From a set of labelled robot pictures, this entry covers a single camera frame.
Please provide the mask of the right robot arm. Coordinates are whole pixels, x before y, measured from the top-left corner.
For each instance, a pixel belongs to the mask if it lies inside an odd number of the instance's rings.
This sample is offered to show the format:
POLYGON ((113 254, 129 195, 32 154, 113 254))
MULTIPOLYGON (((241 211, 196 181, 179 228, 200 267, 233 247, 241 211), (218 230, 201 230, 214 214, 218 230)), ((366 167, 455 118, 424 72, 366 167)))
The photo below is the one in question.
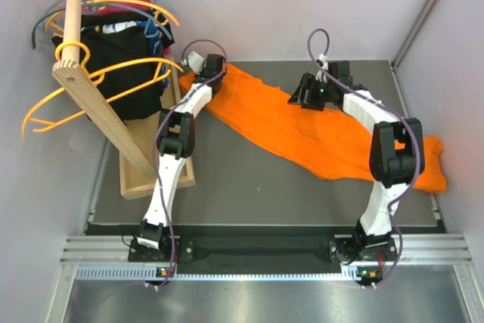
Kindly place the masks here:
POLYGON ((364 86, 353 84, 349 62, 320 56, 316 63, 318 72, 304 73, 288 102, 309 110, 323 110, 332 103, 370 132, 374 185, 346 253, 350 261, 370 259, 390 247, 399 201, 424 171, 422 125, 416 118, 392 112, 364 86))

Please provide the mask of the orange trousers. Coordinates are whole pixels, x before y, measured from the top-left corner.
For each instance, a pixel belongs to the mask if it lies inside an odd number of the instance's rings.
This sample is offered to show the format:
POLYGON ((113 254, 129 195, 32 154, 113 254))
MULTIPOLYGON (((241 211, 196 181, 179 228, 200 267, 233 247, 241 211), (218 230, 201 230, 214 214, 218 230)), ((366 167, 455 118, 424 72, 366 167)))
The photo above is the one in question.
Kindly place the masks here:
POLYGON ((371 134, 340 110, 289 105, 289 95, 233 65, 205 108, 259 147, 321 179, 372 181, 371 134))

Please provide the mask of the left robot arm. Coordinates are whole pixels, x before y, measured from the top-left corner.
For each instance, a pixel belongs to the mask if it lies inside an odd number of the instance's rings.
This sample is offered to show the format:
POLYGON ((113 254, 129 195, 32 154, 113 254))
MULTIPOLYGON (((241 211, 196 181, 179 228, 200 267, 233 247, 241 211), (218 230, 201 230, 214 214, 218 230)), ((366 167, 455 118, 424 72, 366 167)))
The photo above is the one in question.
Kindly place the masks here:
POLYGON ((132 262, 175 261, 172 205, 182 169, 194 151, 194 120, 219 92, 226 74, 226 57, 221 54, 202 57, 192 51, 182 64, 194 72, 194 79, 185 96, 161 112, 155 148, 157 179, 139 233, 131 242, 132 262))

